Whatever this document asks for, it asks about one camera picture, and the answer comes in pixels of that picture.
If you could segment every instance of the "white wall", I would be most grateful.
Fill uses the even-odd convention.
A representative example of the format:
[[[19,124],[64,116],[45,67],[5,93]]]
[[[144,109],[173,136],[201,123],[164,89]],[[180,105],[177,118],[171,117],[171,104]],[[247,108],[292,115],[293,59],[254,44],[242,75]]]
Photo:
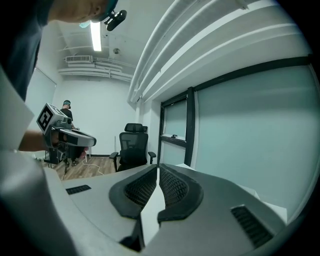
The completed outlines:
[[[92,154],[120,152],[119,134],[134,123],[135,109],[126,101],[129,84],[115,79],[66,80],[57,85],[53,104],[59,108],[71,101],[73,124],[97,140]]]
[[[34,114],[28,130],[41,131],[37,124],[37,118],[45,104],[52,103],[55,90],[56,84],[46,75],[38,69],[33,72],[25,99],[25,104]],[[31,156],[35,155],[37,158],[43,158],[45,156],[44,151],[28,152],[28,154]]]
[[[57,21],[50,22],[44,29],[36,66],[56,84],[63,81],[58,73],[58,67],[64,62],[64,56],[69,51],[58,51],[66,46]]]
[[[142,115],[142,124],[148,126],[148,145],[147,151],[154,152],[156,157],[153,159],[153,163],[157,163],[158,159],[158,140],[159,140],[159,123],[160,123],[160,108],[161,103],[156,100],[149,100],[143,104],[143,108],[140,110]]]

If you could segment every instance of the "window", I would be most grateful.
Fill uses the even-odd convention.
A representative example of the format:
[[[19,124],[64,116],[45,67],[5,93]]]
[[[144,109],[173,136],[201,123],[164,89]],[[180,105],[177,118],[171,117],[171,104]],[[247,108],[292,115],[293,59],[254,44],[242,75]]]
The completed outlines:
[[[163,136],[186,140],[187,101],[182,100],[164,108]]]
[[[163,102],[158,164],[184,160],[294,220],[320,172],[320,99],[310,61],[245,67]]]

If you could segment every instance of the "frosted window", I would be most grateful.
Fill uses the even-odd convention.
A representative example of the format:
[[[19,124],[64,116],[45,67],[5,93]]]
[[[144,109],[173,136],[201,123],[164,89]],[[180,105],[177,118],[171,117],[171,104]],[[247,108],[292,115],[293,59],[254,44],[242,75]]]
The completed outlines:
[[[185,162],[186,149],[182,146],[162,141],[161,163],[179,165]]]
[[[165,120],[163,133],[165,135],[178,135],[177,139],[186,139],[187,101],[182,100],[165,107]]]
[[[198,92],[196,170],[298,209],[320,154],[320,102],[307,66],[280,68]]]

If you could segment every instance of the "ceiling duct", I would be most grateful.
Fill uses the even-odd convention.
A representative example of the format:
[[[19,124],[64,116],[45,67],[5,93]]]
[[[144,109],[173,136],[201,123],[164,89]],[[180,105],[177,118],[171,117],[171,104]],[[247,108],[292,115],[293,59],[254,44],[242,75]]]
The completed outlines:
[[[68,57],[65,57],[65,62],[68,64],[76,64],[76,63],[91,64],[92,62],[94,62],[94,57],[90,55],[68,56]]]

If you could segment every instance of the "person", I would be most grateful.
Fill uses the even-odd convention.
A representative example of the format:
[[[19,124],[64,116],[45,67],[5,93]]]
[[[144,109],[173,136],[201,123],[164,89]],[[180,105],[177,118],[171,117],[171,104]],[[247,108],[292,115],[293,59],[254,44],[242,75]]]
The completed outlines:
[[[28,0],[5,1],[1,23],[15,19],[19,24],[6,29],[0,63],[12,86],[25,101],[27,88],[37,63],[40,41],[48,22],[58,20],[67,23],[83,23],[90,20],[103,21],[114,9],[118,0]],[[58,133],[51,141],[58,144]],[[20,151],[46,150],[44,136],[40,131],[27,130],[19,146]]]
[[[62,109],[60,109],[60,111],[62,113],[64,113],[68,118],[71,118],[71,121],[73,121],[74,119],[73,119],[72,112],[70,111],[70,109],[71,109],[70,100],[65,100],[63,102]],[[71,152],[74,152],[74,149],[69,147],[69,154]],[[69,159],[65,158],[63,161],[65,163],[65,166],[68,168],[70,166]],[[76,161],[76,158],[74,156],[71,157],[71,161],[72,161],[71,166],[76,166],[78,164],[78,161]]]

